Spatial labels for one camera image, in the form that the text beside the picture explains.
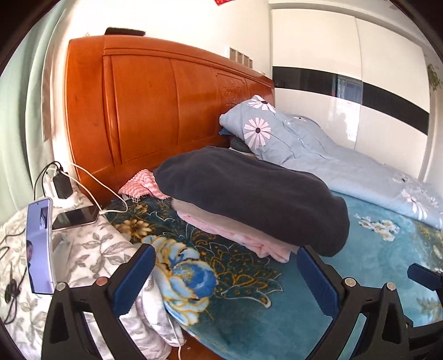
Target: blue floral pillowcase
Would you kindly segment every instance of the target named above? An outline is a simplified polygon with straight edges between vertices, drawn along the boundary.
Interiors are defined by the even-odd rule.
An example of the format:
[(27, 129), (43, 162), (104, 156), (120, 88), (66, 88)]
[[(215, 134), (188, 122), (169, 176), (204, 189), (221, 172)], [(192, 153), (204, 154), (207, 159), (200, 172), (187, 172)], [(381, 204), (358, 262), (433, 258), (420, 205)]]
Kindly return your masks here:
[(281, 164), (297, 152), (300, 141), (294, 136), (295, 121), (301, 117), (280, 113), (259, 95), (246, 100), (220, 116), (220, 124), (227, 131), (242, 139), (251, 151), (261, 159)]

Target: white wardrobe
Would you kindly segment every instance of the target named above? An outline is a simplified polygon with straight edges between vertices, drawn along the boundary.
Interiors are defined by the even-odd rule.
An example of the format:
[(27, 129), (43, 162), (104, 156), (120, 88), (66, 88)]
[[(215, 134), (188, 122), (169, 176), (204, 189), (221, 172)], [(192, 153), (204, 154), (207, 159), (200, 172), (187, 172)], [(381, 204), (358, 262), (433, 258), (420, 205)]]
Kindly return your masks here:
[[(284, 84), (276, 82), (278, 110), (310, 117), (337, 143), (418, 176), (430, 110), (418, 45), (353, 16), (274, 9), (272, 66)], [(290, 72), (301, 85), (285, 80)], [(342, 96), (344, 84), (350, 95)]]

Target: phone with video call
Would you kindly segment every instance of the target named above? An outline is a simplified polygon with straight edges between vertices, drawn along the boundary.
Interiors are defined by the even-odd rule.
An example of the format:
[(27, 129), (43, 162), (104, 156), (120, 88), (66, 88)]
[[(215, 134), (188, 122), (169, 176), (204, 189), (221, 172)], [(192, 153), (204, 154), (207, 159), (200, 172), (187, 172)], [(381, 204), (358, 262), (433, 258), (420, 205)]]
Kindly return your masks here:
[(52, 224), (52, 230), (64, 230), (70, 227), (83, 226), (93, 224), (98, 220), (100, 209), (97, 205), (91, 205), (75, 209), (59, 214), (54, 223)]
[(28, 205), (26, 219), (26, 258), (33, 293), (53, 294), (52, 199), (37, 200)]

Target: black power adapter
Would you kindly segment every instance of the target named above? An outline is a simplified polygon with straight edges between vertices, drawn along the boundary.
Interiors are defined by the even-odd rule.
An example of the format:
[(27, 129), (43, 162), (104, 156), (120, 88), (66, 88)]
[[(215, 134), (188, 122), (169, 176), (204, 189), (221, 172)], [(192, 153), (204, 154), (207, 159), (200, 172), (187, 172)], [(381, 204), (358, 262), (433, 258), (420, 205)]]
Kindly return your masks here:
[(57, 174), (52, 178), (55, 191), (59, 199), (67, 199), (73, 194), (71, 180), (65, 174), (62, 173), (63, 167), (57, 171)]

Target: black stripe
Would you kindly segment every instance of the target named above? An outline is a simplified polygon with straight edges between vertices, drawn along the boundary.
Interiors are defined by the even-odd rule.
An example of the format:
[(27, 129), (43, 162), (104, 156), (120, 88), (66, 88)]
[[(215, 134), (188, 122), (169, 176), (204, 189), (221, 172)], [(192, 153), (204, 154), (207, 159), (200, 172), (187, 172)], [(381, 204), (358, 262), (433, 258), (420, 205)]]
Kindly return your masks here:
[(362, 105), (401, 120), (424, 134), (429, 130), (429, 114), (425, 110), (377, 86), (364, 84)]
[(335, 77), (335, 74), (326, 71), (281, 66), (272, 68), (275, 87), (310, 91), (323, 95), (335, 96), (332, 86), (335, 83)]
[(361, 80), (326, 71), (297, 67), (272, 68), (276, 88), (309, 91), (343, 98), (392, 116), (424, 134), (429, 113), (410, 101)]

